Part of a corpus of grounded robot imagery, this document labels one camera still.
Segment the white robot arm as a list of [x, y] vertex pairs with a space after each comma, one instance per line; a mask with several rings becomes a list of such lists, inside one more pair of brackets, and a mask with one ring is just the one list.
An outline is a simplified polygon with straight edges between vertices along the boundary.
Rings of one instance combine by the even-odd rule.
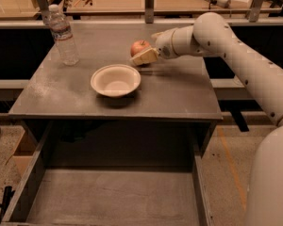
[[155, 44], [132, 56], [132, 65], [159, 58], [218, 57], [274, 125], [254, 155], [244, 226], [283, 226], [283, 69], [239, 39], [225, 18], [215, 12], [152, 37]]

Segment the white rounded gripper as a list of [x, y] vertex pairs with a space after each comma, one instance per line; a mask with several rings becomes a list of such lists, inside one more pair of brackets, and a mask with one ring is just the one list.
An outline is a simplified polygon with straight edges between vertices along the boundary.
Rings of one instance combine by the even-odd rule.
[[193, 26], [176, 27], [151, 35], [155, 48], [147, 47], [129, 59], [134, 66], [150, 64], [158, 60], [158, 56], [171, 59], [181, 56], [195, 56], [198, 42], [193, 37]]

